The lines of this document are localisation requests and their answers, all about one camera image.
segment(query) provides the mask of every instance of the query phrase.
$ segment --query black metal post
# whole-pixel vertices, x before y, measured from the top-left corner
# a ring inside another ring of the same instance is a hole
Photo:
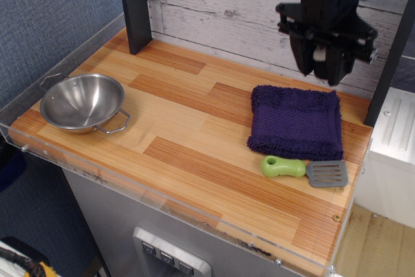
[[[410,31],[414,25],[415,19],[415,0],[408,0],[405,11],[403,12],[401,23],[397,28],[394,42],[390,48],[388,58],[383,68],[381,78],[376,87],[375,93],[370,103],[368,114],[364,120],[364,124],[375,126],[377,117],[382,109],[392,79],[396,71],[396,67],[401,60],[403,50],[409,38]]]
[[[130,53],[136,54],[152,39],[147,0],[123,0],[123,8]]]

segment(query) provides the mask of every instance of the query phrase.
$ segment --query silver control panel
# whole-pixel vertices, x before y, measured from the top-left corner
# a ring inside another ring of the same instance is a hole
[[[143,257],[143,254],[145,254],[161,260],[165,264],[185,273],[187,276],[212,276],[212,269],[204,260],[141,227],[134,228],[133,240],[141,261],[146,262],[149,260]]]

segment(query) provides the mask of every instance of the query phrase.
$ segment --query spatula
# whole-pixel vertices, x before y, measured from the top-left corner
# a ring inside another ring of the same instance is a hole
[[[307,175],[314,187],[343,187],[349,183],[346,164],[341,160],[311,162],[306,166],[302,160],[268,155],[261,162],[261,170],[268,178]]]

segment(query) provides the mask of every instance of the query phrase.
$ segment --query cable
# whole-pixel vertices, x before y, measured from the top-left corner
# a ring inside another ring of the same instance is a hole
[[[24,256],[20,256],[13,251],[0,247],[0,257],[19,265],[29,273],[30,277],[46,277],[45,270],[39,263]]]

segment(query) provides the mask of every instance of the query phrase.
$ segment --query button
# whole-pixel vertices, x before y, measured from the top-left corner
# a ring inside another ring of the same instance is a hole
[[[172,256],[168,255],[167,253],[164,253],[163,251],[160,252],[160,256],[164,263],[174,266],[174,259]]]
[[[185,272],[186,274],[193,276],[193,268],[192,266],[188,266],[188,264],[185,264],[183,262],[179,262],[179,268],[182,272]]]
[[[143,244],[143,249],[145,252],[147,252],[148,254],[151,254],[152,256],[156,255],[156,249],[152,245],[149,245],[148,243],[145,243],[144,241],[141,243]]]

